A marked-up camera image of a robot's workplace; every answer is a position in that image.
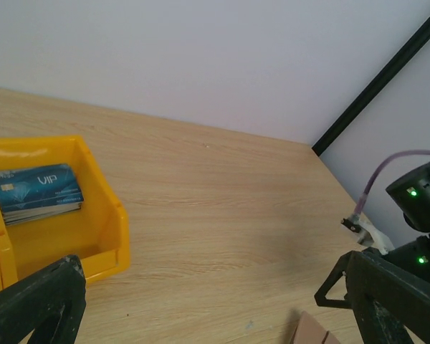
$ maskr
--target brown box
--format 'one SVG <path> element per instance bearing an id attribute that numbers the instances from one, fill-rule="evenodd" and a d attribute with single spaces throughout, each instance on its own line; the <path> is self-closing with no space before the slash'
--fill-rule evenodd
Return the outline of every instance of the brown box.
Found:
<path id="1" fill-rule="evenodd" d="M 340 344 L 336 337 L 322 327 L 308 312 L 302 312 L 290 344 Z"/>

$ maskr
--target wire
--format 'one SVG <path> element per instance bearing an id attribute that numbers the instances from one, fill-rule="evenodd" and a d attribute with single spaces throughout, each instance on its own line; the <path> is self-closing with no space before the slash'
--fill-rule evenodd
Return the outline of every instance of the wire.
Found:
<path id="1" fill-rule="evenodd" d="M 360 198 L 358 199 L 357 205 L 355 206 L 355 209 L 353 210 L 353 215 L 356 217 L 359 217 L 363 207 L 365 206 L 366 199 L 368 198 L 368 194 L 370 193 L 371 188 L 373 187 L 374 181 L 378 178 L 379 173 L 393 160 L 397 158 L 401 158 L 402 156 L 430 156 L 430 150 L 427 149 L 413 149 L 413 150 L 403 150 L 401 152 L 392 154 L 389 156 L 386 160 L 384 160 L 374 171 L 373 175 L 368 180 L 368 183 L 366 184 L 365 190 L 361 194 Z"/>

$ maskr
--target stack of cards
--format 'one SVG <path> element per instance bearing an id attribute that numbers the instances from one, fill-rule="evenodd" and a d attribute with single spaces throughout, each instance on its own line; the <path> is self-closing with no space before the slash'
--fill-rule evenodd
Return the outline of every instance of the stack of cards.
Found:
<path id="1" fill-rule="evenodd" d="M 83 201 L 66 163 L 0 171 L 0 210 L 6 225 L 74 211 Z"/>

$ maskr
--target wooden table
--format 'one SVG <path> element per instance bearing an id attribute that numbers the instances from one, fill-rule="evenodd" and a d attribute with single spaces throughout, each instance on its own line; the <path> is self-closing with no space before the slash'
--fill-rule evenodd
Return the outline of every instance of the wooden table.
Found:
<path id="1" fill-rule="evenodd" d="M 302 144 L 0 90 L 0 137 L 83 135 L 130 218 L 132 265 L 93 284 L 77 343 L 287 343 L 353 202 Z"/>

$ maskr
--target card chip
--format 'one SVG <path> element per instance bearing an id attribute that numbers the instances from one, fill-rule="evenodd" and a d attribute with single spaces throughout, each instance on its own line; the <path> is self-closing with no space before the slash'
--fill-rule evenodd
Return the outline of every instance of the card chip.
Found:
<path id="1" fill-rule="evenodd" d="M 2 191 L 10 191 L 14 189 L 13 184 L 2 184 L 0 187 Z"/>

